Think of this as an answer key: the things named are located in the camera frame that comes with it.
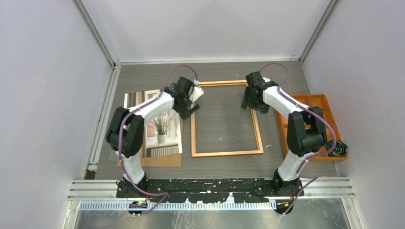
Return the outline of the orange wooden picture frame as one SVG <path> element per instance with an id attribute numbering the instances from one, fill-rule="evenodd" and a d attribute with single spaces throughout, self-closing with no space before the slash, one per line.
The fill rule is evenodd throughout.
<path id="1" fill-rule="evenodd" d="M 210 81 L 210 82 L 199 82 L 200 87 L 218 87 L 218 86 L 248 86 L 246 80 L 230 80 L 230 81 Z M 210 152 L 210 153 L 198 153 L 196 150 L 196 125 L 195 125 L 195 114 L 191 115 L 191 157 L 214 157 L 214 156 L 246 156 L 246 155 L 261 155 L 264 153 L 264 148 L 262 145 L 261 134 L 259 130 L 257 115 L 254 110 L 251 109 L 251 117 L 253 121 L 253 127 L 255 132 L 255 140 L 257 150 L 247 150 L 247 151 L 227 151 L 227 152 Z"/>

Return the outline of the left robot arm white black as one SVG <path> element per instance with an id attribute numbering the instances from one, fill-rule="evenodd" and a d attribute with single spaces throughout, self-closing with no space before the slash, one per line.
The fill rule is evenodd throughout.
<path id="1" fill-rule="evenodd" d="M 131 108 L 120 106 L 114 111 L 106 141 L 116 152 L 124 182 L 134 197 L 139 198 L 147 193 L 147 176 L 139 156 L 146 124 L 169 110 L 174 110 L 182 119 L 189 118 L 199 109 L 195 102 L 203 94 L 198 80 L 180 77 L 176 83 L 164 87 L 143 103 Z"/>

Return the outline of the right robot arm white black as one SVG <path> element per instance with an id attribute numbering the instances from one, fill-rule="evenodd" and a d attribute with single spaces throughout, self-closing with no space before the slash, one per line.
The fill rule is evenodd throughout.
<path id="1" fill-rule="evenodd" d="M 245 78 L 247 87 L 241 107 L 262 114 L 273 108 L 288 121 L 288 153 L 275 170 L 271 187 L 276 195 L 291 194 L 299 186 L 299 174 L 307 160 L 327 143 L 323 112 L 318 106 L 310 107 L 297 101 L 276 82 L 263 78 L 260 72 L 250 73 Z"/>

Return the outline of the photo of plant by window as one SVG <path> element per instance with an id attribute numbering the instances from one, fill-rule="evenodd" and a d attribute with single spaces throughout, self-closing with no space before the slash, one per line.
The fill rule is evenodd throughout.
<path id="1" fill-rule="evenodd" d="M 159 89 L 131 92 L 124 96 L 124 107 L 135 107 L 156 97 Z M 140 157 L 157 157 L 182 154 L 180 116 L 173 110 L 167 110 L 152 118 L 144 127 L 144 140 Z"/>

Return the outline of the brown cardboard backing board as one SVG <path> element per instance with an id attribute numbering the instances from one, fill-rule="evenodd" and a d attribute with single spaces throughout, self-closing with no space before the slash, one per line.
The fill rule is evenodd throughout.
<path id="1" fill-rule="evenodd" d="M 153 123 L 145 127 L 143 145 L 138 152 L 143 167 L 181 166 L 183 120 L 175 115 L 168 127 L 165 135 L 159 135 Z"/>

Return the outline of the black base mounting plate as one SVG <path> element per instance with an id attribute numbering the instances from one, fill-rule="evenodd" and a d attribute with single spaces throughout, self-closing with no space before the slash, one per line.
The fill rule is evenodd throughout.
<path id="1" fill-rule="evenodd" d="M 141 198 L 152 203 L 204 204 L 224 203 L 233 199 L 235 203 L 264 203 L 269 197 L 285 197 L 292 200 L 303 187 L 301 181 L 287 188 L 277 188 L 271 179 L 222 178 L 222 179 L 149 179 L 140 185 L 143 193 L 135 189 L 124 178 L 115 182 L 117 198 Z"/>

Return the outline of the blue yellow rolled item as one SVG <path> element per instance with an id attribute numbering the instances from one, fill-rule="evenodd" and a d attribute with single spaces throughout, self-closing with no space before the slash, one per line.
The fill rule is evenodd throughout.
<path id="1" fill-rule="evenodd" d="M 330 150 L 330 148 L 333 145 L 333 140 L 328 140 L 325 148 L 327 151 Z M 328 153 L 328 156 L 335 156 L 335 157 L 343 157 L 343 156 L 347 156 L 349 152 L 349 147 L 342 142 L 341 140 L 336 140 L 336 145 L 334 147 L 334 149 Z"/>

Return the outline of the aluminium rail at front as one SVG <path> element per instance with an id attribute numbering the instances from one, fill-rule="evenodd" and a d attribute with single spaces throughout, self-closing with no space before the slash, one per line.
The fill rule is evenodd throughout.
<path id="1" fill-rule="evenodd" d="M 141 198 L 117 198 L 116 180 L 75 180 L 68 194 L 69 201 L 76 201 L 83 210 L 139 210 L 154 211 L 169 210 L 274 210 L 287 206 L 291 202 L 304 199 L 345 199 L 354 198 L 354 191 L 346 177 L 321 177 L 315 181 L 301 179 L 303 187 L 300 192 L 303 196 L 296 195 L 292 200 L 285 197 L 269 197 L 264 203 L 237 204 L 233 199 L 224 203 L 204 204 L 191 203 L 152 203 Z"/>

